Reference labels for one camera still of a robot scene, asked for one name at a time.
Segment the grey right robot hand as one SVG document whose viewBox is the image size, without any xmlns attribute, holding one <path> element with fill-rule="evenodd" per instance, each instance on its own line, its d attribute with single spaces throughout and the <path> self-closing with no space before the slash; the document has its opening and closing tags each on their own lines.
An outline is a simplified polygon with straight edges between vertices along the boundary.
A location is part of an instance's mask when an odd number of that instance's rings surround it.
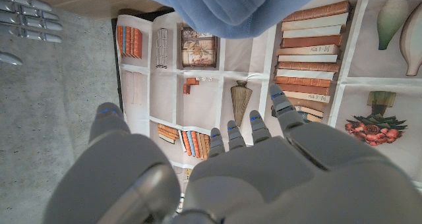
<svg viewBox="0 0 422 224">
<path fill-rule="evenodd" d="M 46 30 L 61 31 L 59 17 L 40 0 L 1 0 L 1 33 L 30 40 L 61 43 L 62 38 Z"/>
</svg>

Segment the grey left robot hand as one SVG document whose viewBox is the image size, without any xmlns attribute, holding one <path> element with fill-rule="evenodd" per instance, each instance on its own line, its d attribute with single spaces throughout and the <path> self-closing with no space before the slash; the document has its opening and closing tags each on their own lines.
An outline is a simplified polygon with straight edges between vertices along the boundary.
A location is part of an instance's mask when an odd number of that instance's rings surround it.
<svg viewBox="0 0 422 224">
<path fill-rule="evenodd" d="M 386 156 L 335 128 L 306 123 L 270 88 L 282 135 L 251 111 L 253 145 L 233 121 L 228 144 L 212 129 L 210 154 L 181 190 L 171 163 L 132 134 L 118 106 L 96 111 L 88 149 L 55 189 L 44 223 L 420 223 L 421 193 Z"/>
</svg>

